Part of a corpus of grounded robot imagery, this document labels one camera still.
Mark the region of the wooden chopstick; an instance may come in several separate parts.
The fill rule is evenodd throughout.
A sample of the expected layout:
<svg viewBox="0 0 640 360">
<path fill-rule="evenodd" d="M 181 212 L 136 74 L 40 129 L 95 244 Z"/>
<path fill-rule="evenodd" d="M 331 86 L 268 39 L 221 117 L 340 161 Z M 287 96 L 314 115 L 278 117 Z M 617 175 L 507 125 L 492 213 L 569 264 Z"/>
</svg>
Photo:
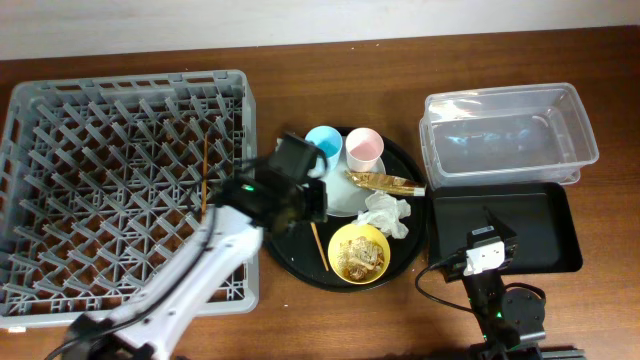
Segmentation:
<svg viewBox="0 0 640 360">
<path fill-rule="evenodd" d="M 325 269 L 326 272 L 328 272 L 329 271 L 329 264 L 328 264 L 328 261 L 327 261 L 327 258 L 326 258 L 325 252 L 324 252 L 324 248 L 323 248 L 322 242 L 321 242 L 320 237 L 319 237 L 319 233 L 318 233 L 316 224 L 314 222 L 311 222 L 310 223 L 310 227 L 311 227 L 311 230 L 312 230 L 312 233 L 313 233 L 313 236 L 314 236 L 314 240 L 316 242 L 316 245 L 317 245 L 317 248 L 318 248 L 318 251 L 319 251 L 323 266 L 324 266 L 324 269 Z"/>
<path fill-rule="evenodd" d="M 207 211 L 207 172 L 208 172 L 208 138 L 205 134 L 203 140 L 203 164 L 201 180 L 201 220 L 204 221 Z"/>
</svg>

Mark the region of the crumpled white paper napkin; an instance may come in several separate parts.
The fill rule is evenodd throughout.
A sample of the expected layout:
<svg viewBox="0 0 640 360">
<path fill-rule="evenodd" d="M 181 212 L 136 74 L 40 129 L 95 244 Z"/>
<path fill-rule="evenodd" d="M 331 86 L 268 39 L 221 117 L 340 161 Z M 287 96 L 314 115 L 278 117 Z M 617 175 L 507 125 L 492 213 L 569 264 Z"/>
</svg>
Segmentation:
<svg viewBox="0 0 640 360">
<path fill-rule="evenodd" d="M 406 200 L 376 191 L 365 199 L 367 210 L 359 212 L 354 225 L 371 225 L 383 233 L 385 237 L 404 239 L 409 229 L 401 220 L 411 215 L 411 206 Z"/>
</svg>

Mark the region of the gold foil snack wrapper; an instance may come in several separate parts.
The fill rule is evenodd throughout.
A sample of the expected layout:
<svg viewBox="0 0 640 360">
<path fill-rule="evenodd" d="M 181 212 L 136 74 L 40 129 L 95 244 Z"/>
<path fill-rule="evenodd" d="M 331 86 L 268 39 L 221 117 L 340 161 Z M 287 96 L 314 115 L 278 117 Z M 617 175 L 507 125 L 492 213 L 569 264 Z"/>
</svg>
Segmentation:
<svg viewBox="0 0 640 360">
<path fill-rule="evenodd" d="M 351 171 L 346 171 L 345 176 L 354 185 L 372 191 L 382 191 L 391 195 L 407 197 L 426 196 L 426 186 L 424 184 L 398 176 Z"/>
</svg>

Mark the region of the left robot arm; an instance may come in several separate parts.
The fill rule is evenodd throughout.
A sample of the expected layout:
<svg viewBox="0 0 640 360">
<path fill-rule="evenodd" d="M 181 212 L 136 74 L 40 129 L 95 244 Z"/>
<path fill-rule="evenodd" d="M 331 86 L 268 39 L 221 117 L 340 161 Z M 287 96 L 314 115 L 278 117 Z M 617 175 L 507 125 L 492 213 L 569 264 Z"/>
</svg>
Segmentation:
<svg viewBox="0 0 640 360">
<path fill-rule="evenodd" d="M 265 233 L 324 222 L 325 153 L 290 133 L 265 157 L 216 185 L 185 245 L 133 297 L 103 319 L 89 313 L 50 353 L 56 359 L 167 359 L 200 308 L 260 249 Z"/>
</svg>

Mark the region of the blue plastic cup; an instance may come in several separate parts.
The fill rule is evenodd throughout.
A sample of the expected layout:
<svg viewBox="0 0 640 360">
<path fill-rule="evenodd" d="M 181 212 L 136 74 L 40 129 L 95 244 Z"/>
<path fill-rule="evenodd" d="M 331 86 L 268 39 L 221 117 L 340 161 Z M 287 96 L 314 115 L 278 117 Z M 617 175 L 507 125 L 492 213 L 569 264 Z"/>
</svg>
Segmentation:
<svg viewBox="0 0 640 360">
<path fill-rule="evenodd" d="M 317 157 L 314 168 L 317 174 L 330 172 L 337 166 L 343 147 L 343 139 L 335 128 L 325 125 L 315 127 L 306 134 L 305 140 L 321 149 L 326 156 L 327 164 L 324 164 L 321 156 Z"/>
</svg>

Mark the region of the black rectangular tray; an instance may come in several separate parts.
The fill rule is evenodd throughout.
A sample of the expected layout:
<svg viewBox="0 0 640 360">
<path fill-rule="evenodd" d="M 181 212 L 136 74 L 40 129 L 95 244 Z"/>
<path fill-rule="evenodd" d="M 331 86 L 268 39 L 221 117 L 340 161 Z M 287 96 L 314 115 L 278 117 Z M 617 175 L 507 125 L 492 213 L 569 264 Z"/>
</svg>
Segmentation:
<svg viewBox="0 0 640 360">
<path fill-rule="evenodd" d="M 517 234 L 504 275 L 577 272 L 583 265 L 568 199 L 557 183 L 442 187 L 432 200 L 430 262 L 466 246 L 469 232 L 488 225 L 490 210 Z"/>
</svg>

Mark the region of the white round plate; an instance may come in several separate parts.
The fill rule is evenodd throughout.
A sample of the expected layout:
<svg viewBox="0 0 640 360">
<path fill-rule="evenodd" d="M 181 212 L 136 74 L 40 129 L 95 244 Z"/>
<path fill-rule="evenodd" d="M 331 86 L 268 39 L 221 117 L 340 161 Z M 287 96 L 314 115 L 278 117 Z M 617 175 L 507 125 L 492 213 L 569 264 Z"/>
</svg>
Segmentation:
<svg viewBox="0 0 640 360">
<path fill-rule="evenodd" d="M 365 200 L 374 191 L 356 186 L 346 177 L 348 170 L 346 150 L 342 149 L 336 167 L 322 178 L 326 185 L 327 214 L 330 216 L 351 217 L 368 210 Z"/>
</svg>

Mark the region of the yellow bowl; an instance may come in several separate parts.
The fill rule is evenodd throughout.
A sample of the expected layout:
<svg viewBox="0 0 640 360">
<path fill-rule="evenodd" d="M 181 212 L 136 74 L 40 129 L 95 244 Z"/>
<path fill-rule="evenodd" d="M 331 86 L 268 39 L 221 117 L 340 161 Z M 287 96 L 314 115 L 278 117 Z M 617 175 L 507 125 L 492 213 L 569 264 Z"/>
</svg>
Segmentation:
<svg viewBox="0 0 640 360">
<path fill-rule="evenodd" d="M 347 278 L 345 278 L 343 275 L 339 273 L 337 257 L 338 257 L 339 247 L 342 242 L 355 239 L 361 236 L 366 237 L 369 240 L 378 243 L 383 248 L 385 263 L 383 265 L 382 272 L 378 274 L 376 277 L 372 278 L 371 280 L 365 281 L 363 283 L 357 283 L 357 282 L 348 280 Z M 328 245 L 327 255 L 328 255 L 328 260 L 329 260 L 331 269 L 342 280 L 354 285 L 365 285 L 365 284 L 373 283 L 376 280 L 379 280 L 382 277 L 382 275 L 386 272 L 386 270 L 389 268 L 390 260 L 391 260 L 391 249 L 390 249 L 390 245 L 388 243 L 387 238 L 377 228 L 371 225 L 348 224 L 341 227 L 339 230 L 337 230 L 334 233 Z"/>
</svg>

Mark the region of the food scraps in bowl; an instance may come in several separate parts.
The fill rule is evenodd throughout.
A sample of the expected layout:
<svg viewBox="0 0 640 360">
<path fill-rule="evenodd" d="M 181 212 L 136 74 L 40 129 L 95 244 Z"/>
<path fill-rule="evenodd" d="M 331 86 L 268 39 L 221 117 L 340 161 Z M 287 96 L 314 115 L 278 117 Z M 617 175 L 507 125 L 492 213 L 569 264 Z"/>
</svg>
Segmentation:
<svg viewBox="0 0 640 360">
<path fill-rule="evenodd" d="M 384 250 L 378 243 L 361 236 L 340 244 L 337 262 L 341 275 L 350 281 L 363 283 L 382 272 Z"/>
</svg>

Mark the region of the pink plastic cup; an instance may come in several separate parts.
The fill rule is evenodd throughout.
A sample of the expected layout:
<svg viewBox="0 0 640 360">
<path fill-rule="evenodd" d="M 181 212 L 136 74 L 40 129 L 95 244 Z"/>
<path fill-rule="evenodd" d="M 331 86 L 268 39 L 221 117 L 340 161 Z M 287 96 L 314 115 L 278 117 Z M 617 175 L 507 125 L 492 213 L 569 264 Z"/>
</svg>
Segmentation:
<svg viewBox="0 0 640 360">
<path fill-rule="evenodd" d="M 370 128 L 356 128 L 346 137 L 347 166 L 354 172 L 368 172 L 373 169 L 384 151 L 384 140 L 378 132 Z"/>
</svg>

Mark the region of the round black serving tray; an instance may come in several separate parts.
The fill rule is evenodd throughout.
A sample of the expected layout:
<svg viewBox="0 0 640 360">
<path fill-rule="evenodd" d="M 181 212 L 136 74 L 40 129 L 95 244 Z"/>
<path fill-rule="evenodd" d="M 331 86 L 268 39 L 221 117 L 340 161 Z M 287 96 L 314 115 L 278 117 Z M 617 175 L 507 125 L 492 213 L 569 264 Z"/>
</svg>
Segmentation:
<svg viewBox="0 0 640 360">
<path fill-rule="evenodd" d="M 415 161 L 399 145 L 382 136 L 384 151 L 381 160 L 385 170 L 391 175 L 417 180 L 425 180 Z M 321 261 L 317 244 L 308 223 L 297 223 L 289 228 L 286 234 L 269 238 L 265 236 L 263 247 L 274 260 L 297 279 L 316 288 L 350 293 L 364 291 L 381 286 L 401 275 L 421 253 L 429 239 L 427 231 L 430 203 L 425 197 L 401 197 L 411 206 L 411 215 L 403 218 L 401 223 L 408 227 L 408 235 L 404 239 L 390 238 L 390 264 L 382 276 L 368 284 L 356 285 L 341 279 L 329 266 L 326 271 Z M 325 256 L 328 259 L 328 245 L 331 237 L 342 226 L 350 224 L 355 216 L 336 217 L 328 215 L 327 222 L 317 224 L 317 231 Z"/>
</svg>

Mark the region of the clear plastic storage bin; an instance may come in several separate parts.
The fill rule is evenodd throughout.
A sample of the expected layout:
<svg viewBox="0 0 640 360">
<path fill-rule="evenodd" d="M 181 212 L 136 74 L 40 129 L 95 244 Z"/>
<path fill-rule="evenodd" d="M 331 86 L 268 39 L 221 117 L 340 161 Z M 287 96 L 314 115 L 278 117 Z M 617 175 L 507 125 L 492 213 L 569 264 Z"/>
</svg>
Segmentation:
<svg viewBox="0 0 640 360">
<path fill-rule="evenodd" d="M 429 95 L 419 123 L 431 189 L 577 182 L 599 158 L 576 88 L 569 83 Z"/>
</svg>

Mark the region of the grey plastic dishwasher rack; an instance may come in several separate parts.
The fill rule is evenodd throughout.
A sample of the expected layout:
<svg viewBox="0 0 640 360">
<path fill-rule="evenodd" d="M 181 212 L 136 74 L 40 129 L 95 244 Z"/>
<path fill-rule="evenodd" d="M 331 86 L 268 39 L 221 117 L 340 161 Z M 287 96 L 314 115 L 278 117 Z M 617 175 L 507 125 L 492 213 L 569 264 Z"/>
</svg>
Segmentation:
<svg viewBox="0 0 640 360">
<path fill-rule="evenodd" d="M 155 276 L 256 155 L 239 70 L 23 82 L 1 137 L 1 325 L 104 315 Z"/>
</svg>

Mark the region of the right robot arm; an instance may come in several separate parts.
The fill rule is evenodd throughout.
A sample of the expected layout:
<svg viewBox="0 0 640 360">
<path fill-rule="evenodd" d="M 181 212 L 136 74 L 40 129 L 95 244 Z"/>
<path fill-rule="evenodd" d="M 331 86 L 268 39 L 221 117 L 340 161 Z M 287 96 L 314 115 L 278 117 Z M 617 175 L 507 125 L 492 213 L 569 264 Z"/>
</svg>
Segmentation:
<svg viewBox="0 0 640 360">
<path fill-rule="evenodd" d="M 517 234 L 489 209 L 487 225 L 466 235 L 466 245 L 445 262 L 445 279 L 460 281 L 484 341 L 468 350 L 470 359 L 584 359 L 576 348 L 543 349 L 546 294 L 533 285 L 503 282 L 518 247 Z"/>
</svg>

